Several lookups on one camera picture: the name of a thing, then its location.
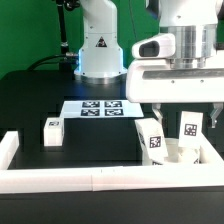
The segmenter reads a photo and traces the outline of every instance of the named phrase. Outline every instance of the printed marker sheet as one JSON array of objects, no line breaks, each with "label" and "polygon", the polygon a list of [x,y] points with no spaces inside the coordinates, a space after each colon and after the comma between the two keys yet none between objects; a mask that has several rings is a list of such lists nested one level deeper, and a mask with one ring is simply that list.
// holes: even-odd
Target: printed marker sheet
[{"label": "printed marker sheet", "polygon": [[143,117],[139,103],[128,100],[65,101],[61,118]]}]

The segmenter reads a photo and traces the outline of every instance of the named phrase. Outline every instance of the warning label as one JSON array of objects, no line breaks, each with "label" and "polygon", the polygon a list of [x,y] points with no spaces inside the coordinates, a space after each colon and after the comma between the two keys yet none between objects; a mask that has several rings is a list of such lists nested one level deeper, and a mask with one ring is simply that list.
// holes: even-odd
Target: warning label
[{"label": "warning label", "polygon": [[98,43],[96,44],[96,47],[107,47],[105,40],[103,39],[103,37],[100,38],[100,40],[98,41]]}]

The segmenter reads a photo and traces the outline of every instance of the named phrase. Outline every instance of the sticker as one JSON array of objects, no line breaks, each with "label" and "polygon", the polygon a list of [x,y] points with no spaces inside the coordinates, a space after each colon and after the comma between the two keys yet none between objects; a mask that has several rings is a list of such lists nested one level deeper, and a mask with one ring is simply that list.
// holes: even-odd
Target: sticker
[{"label": "sticker", "polygon": [[122,107],[121,101],[105,101],[105,107]]},{"label": "sticker", "polygon": [[82,103],[82,107],[86,107],[86,108],[100,107],[100,102],[99,101],[86,101],[86,102]]},{"label": "sticker", "polygon": [[149,140],[150,148],[158,148],[161,146],[161,136],[151,137]]},{"label": "sticker", "polygon": [[197,125],[195,124],[185,124],[185,135],[196,136],[197,134]]},{"label": "sticker", "polygon": [[96,44],[96,47],[107,47],[107,45],[106,45],[105,40],[103,39],[103,37],[100,38],[100,40]]},{"label": "sticker", "polygon": [[51,121],[49,122],[49,126],[58,126],[59,125],[59,121]]},{"label": "sticker", "polygon": [[154,166],[154,165],[163,165],[163,164],[152,161],[152,165]]},{"label": "sticker", "polygon": [[99,109],[83,109],[81,111],[81,116],[85,116],[85,117],[94,116],[94,117],[97,117],[97,116],[100,116],[100,110]]},{"label": "sticker", "polygon": [[143,138],[142,134],[141,133],[138,133],[138,134],[139,134],[139,138],[140,138],[141,143],[143,145],[145,145],[145,141],[144,141],[144,138]]},{"label": "sticker", "polygon": [[196,159],[195,161],[194,161],[194,164],[199,164],[200,162],[199,162],[199,159]]},{"label": "sticker", "polygon": [[105,116],[121,116],[124,115],[123,109],[105,109]]}]

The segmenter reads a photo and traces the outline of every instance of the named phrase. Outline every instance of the black table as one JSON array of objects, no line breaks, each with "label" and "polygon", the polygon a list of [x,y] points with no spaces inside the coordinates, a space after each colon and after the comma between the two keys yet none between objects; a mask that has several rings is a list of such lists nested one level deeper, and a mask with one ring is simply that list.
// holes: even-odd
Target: black table
[{"label": "black table", "polygon": [[[116,99],[125,99],[125,82],[84,84],[74,81],[72,74],[58,71],[7,74],[0,81],[0,136],[17,130],[20,138],[9,169],[141,165],[134,118],[65,119],[63,147],[43,145],[45,121],[59,116],[65,100]],[[153,116],[149,105],[142,108],[146,117]],[[169,115],[165,134],[178,137],[178,115],[170,115],[175,108],[164,108]],[[214,132],[209,131],[211,141]],[[0,195],[1,223],[223,223],[223,190],[6,194]]]}]

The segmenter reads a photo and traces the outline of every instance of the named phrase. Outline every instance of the black square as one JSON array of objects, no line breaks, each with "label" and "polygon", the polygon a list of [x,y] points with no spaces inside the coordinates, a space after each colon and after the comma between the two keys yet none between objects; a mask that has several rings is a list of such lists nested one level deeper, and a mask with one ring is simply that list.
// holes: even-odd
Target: black square
[{"label": "black square", "polygon": [[161,146],[161,136],[151,137],[149,140],[149,148],[158,148]]},{"label": "black square", "polygon": [[184,134],[188,136],[196,136],[197,125],[195,124],[185,124]]},{"label": "black square", "polygon": [[49,126],[58,126],[59,125],[59,121],[50,121],[49,122]]},{"label": "black square", "polygon": [[100,102],[99,101],[85,101],[82,103],[82,107],[84,107],[84,108],[100,107]]},{"label": "black square", "polygon": [[107,117],[124,116],[124,112],[123,109],[106,109],[105,116]]},{"label": "black square", "polygon": [[97,117],[100,116],[100,110],[99,109],[83,109],[81,111],[81,116],[84,117]]},{"label": "black square", "polygon": [[122,107],[121,101],[105,101],[104,107]]},{"label": "black square", "polygon": [[140,141],[143,145],[145,145],[145,141],[144,141],[144,137],[142,136],[141,133],[138,133],[139,134],[139,138],[140,138]]}]

